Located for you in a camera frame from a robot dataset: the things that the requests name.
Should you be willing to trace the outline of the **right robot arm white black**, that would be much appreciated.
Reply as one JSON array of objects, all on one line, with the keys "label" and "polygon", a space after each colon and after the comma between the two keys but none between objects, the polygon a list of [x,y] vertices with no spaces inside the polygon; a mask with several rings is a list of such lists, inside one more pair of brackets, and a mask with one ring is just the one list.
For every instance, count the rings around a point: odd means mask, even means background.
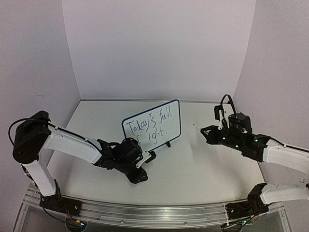
[{"label": "right robot arm white black", "polygon": [[[249,116],[236,113],[224,118],[221,113],[216,113],[215,119],[219,125],[199,130],[208,144],[229,147],[257,162],[278,164],[304,174],[309,173],[308,150],[284,144],[267,135],[253,134]],[[292,184],[258,184],[248,195],[249,201],[257,199],[258,203],[264,205],[308,198],[309,181],[306,178]]]}]

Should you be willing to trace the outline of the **blue framed whiteboard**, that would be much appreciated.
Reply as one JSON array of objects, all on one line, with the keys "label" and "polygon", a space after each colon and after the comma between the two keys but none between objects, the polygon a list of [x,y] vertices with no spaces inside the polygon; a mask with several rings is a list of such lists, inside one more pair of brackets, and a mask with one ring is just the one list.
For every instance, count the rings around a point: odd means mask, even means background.
[{"label": "blue framed whiteboard", "polygon": [[172,100],[135,114],[122,121],[126,138],[139,142],[143,151],[151,151],[180,137],[180,102]]}]

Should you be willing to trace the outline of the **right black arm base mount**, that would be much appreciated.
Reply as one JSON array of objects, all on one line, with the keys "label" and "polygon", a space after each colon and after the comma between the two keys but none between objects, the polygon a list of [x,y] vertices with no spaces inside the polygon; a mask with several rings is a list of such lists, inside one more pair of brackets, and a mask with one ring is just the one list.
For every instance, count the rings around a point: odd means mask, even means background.
[{"label": "right black arm base mount", "polygon": [[266,213],[269,210],[267,204],[264,204],[260,197],[248,198],[238,203],[229,203],[225,206],[229,219],[246,218]]}]

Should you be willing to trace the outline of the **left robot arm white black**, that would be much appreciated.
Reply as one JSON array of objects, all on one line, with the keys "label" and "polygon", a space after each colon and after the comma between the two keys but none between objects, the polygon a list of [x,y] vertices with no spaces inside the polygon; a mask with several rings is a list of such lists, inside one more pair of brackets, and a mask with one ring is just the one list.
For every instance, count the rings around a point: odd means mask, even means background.
[{"label": "left robot arm white black", "polygon": [[148,179],[147,172],[142,168],[148,157],[133,138],[126,138],[120,143],[86,138],[53,124],[46,111],[13,122],[8,128],[9,134],[13,126],[16,126],[15,134],[9,135],[13,158],[26,169],[41,195],[46,197],[46,202],[54,210],[61,210],[65,200],[59,195],[58,183],[40,160],[43,149],[71,155],[96,167],[115,169],[123,173],[132,184]]}]

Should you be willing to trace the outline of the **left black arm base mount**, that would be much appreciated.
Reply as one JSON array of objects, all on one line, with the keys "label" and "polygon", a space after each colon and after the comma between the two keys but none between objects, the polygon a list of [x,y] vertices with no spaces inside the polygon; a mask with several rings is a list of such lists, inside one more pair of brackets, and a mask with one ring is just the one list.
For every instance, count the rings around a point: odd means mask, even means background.
[{"label": "left black arm base mount", "polygon": [[54,212],[60,212],[70,216],[79,216],[82,203],[79,200],[55,194],[47,197],[41,195],[40,206]]}]

